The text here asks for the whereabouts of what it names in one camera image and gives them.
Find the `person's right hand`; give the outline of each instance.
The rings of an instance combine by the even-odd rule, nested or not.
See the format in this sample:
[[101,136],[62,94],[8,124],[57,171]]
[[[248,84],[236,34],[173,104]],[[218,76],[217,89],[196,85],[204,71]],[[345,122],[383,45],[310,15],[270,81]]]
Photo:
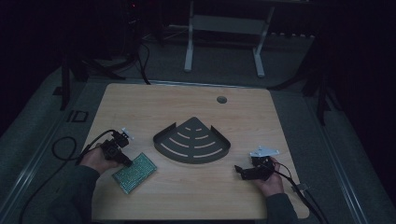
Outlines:
[[[279,171],[279,163],[276,159],[271,157],[271,160],[275,164],[275,170]],[[266,181],[261,179],[253,180],[253,183],[262,191],[262,194],[267,198],[271,195],[284,193],[283,184],[282,184],[282,177],[277,174],[273,173]]]

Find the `white metal frame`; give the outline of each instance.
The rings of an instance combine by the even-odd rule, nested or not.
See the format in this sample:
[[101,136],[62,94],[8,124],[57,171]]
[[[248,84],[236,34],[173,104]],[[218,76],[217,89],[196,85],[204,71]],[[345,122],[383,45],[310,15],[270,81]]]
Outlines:
[[193,41],[192,35],[194,30],[206,30],[215,32],[228,32],[248,35],[259,35],[260,41],[257,47],[253,49],[254,62],[256,64],[257,76],[264,77],[264,69],[262,66],[262,45],[267,36],[269,24],[274,14],[274,7],[270,8],[267,19],[251,20],[251,19],[237,19],[228,17],[215,17],[194,15],[193,1],[190,1],[190,20],[189,20],[189,43],[187,46],[186,62],[184,64],[184,71],[190,72],[192,68],[192,54],[193,54]]

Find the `gray carpet floor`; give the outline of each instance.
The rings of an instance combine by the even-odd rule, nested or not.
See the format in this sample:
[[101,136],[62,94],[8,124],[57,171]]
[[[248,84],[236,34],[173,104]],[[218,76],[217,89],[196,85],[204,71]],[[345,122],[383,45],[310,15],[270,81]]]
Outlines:
[[[194,49],[192,71],[185,73],[186,42],[182,35],[169,39],[164,48],[147,39],[150,54],[146,72],[153,84],[172,81],[266,88],[292,77],[312,43],[309,38],[270,35],[262,52],[266,77],[258,78],[250,48],[225,47],[200,39]],[[141,49],[141,53],[142,58],[147,56],[145,49]],[[127,77],[123,82],[143,83],[136,66],[117,73]],[[84,147],[106,85],[114,82],[93,71],[87,83],[72,80],[72,101],[65,111],[60,111],[61,99],[52,95],[60,80],[60,70],[51,74],[0,139],[0,147],[6,149],[0,151],[0,200],[14,200],[9,207],[9,215],[3,217],[4,223],[18,222],[28,198],[62,164],[51,153],[51,146],[56,140],[65,136],[74,137],[77,140],[77,156]],[[326,126],[319,125],[313,112],[317,98],[303,97],[300,93],[303,85],[301,81],[283,91],[271,91],[300,181],[310,188],[330,223],[396,223],[395,209],[346,116],[330,104],[331,110],[325,112]],[[88,111],[87,121],[67,122],[71,110]],[[67,139],[57,144],[59,154],[64,157],[68,156],[72,147],[73,143]],[[10,193],[37,151],[42,152],[42,157],[37,162],[36,172],[32,173],[29,188],[22,191],[21,197],[15,198]],[[339,171],[334,166],[334,155],[343,165],[343,172],[356,193],[354,196],[364,214],[361,221],[354,217],[353,209],[345,198]],[[56,197],[64,177],[73,166],[73,162],[69,162],[37,193],[25,211],[24,223],[43,223],[48,204]],[[318,223],[312,214],[300,222]]]

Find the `hand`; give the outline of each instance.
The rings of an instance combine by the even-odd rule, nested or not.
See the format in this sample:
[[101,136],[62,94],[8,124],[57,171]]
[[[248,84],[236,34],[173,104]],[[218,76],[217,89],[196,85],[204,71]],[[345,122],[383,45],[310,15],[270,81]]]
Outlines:
[[120,164],[116,161],[108,161],[105,159],[105,155],[103,154],[102,149],[100,148],[101,144],[96,144],[96,148],[92,149],[90,152],[85,154],[84,158],[82,158],[80,165],[85,165],[91,167],[92,169],[99,172],[101,175],[106,170],[115,168]]
[[[275,170],[279,172],[280,165],[278,161],[272,157],[271,160],[275,164]],[[266,181],[256,179],[253,180],[253,183],[262,191],[262,194],[264,194],[266,198],[274,194],[285,192],[283,190],[282,177],[277,173],[273,173]]]

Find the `person's left hand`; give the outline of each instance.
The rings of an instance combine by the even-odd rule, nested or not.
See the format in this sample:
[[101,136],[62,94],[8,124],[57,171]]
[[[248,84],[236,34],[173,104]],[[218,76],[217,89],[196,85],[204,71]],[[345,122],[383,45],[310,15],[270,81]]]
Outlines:
[[99,143],[96,144],[96,148],[85,154],[80,165],[91,167],[101,175],[106,170],[118,167],[120,164],[116,161],[106,160],[100,145]]

